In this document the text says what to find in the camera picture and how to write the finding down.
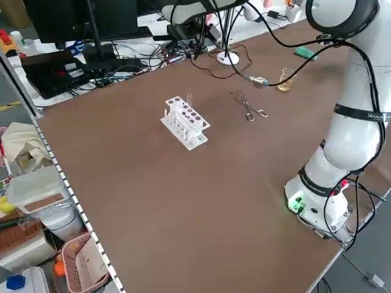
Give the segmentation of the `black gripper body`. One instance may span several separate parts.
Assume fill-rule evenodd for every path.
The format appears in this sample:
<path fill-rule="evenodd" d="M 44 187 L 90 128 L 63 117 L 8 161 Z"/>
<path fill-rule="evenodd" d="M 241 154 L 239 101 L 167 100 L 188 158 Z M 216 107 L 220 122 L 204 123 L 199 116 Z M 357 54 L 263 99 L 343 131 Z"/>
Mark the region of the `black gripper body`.
<path fill-rule="evenodd" d="M 174 40 L 191 40 L 196 37 L 196 31 L 193 24 L 167 25 L 167 34 Z"/>

